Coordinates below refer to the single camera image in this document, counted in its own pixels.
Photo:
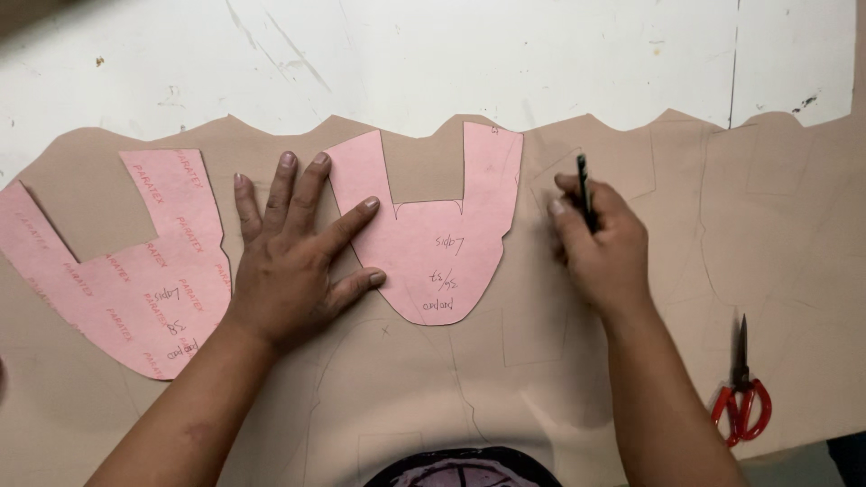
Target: brown paper sheet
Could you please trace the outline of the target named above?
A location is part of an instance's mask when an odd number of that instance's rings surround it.
[[[861,17],[861,28],[864,25]],[[787,114],[743,127],[668,111],[618,132],[591,116],[525,133],[505,253],[469,316],[408,323],[370,293],[275,369],[223,471],[223,485],[363,483],[402,456],[509,445],[568,485],[624,482],[611,418],[604,337],[550,258],[544,203],[552,175],[587,153],[647,224],[650,281],[701,397],[730,367],[734,320],[747,313],[750,365],[772,421],[734,453],[751,457],[866,429],[866,84],[857,44],[851,116],[802,128]],[[429,138],[383,132],[395,202],[461,197],[461,124]],[[142,142],[97,128],[66,133],[20,180],[81,260],[156,237],[118,151],[198,148],[233,271],[242,241],[234,172],[267,197],[280,153],[305,165],[368,132],[331,117],[272,136],[232,117]],[[319,227],[339,215],[330,187]],[[358,268],[348,249],[335,265]],[[40,301],[0,260],[0,484],[80,484],[165,388],[112,360]]]

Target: red scissor handle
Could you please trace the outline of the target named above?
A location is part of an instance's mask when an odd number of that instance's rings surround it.
[[[753,379],[752,385],[751,389],[743,393],[742,407],[737,407],[737,397],[733,393],[733,390],[730,387],[724,386],[719,391],[719,398],[715,401],[713,412],[710,414],[713,423],[718,425],[722,410],[727,409],[727,418],[731,425],[731,433],[727,436],[726,441],[728,448],[737,445],[741,439],[747,441],[757,438],[764,431],[767,424],[770,423],[770,416],[772,415],[770,394],[767,393],[760,380]],[[752,413],[752,403],[756,394],[760,398],[760,417],[758,417],[758,422],[755,426],[747,430],[749,416]]]

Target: black pen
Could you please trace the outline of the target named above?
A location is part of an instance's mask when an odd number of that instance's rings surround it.
[[[578,179],[580,181],[580,195],[583,197],[583,201],[574,193],[570,193],[569,197],[572,199],[574,207],[583,213],[586,226],[589,227],[590,232],[595,233],[598,230],[598,219],[596,218],[595,211],[592,210],[590,189],[586,187],[588,177],[589,174],[586,172],[586,155],[581,153],[578,155]]]

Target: scissors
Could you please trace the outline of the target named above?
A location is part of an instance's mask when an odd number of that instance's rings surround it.
[[[740,324],[740,335],[737,340],[737,354],[734,368],[731,369],[731,386],[723,386],[719,391],[719,398],[715,401],[713,413],[710,417],[715,425],[719,425],[719,418],[723,409],[727,408],[727,417],[731,424],[731,434],[727,437],[727,447],[731,448],[740,440],[749,441],[758,437],[770,422],[772,415],[772,402],[770,394],[760,383],[760,380],[749,379],[749,367],[746,365],[746,342],[747,342],[746,316]],[[743,394],[741,405],[737,407],[737,393]],[[755,395],[760,398],[760,416],[758,422],[752,429],[749,427],[749,416],[752,413],[752,403]]]

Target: scissor blade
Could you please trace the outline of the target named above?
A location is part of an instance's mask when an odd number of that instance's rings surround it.
[[[737,367],[746,366],[746,349],[748,348],[748,326],[746,324],[746,315],[743,315],[743,321],[740,324],[740,343],[737,344]]]
[[[746,364],[746,350],[748,344],[748,326],[746,325],[746,315],[743,315],[743,321],[740,323],[740,335],[737,340],[737,355],[732,370],[731,381],[734,383],[734,390],[744,392],[752,385],[749,382],[749,367]]]

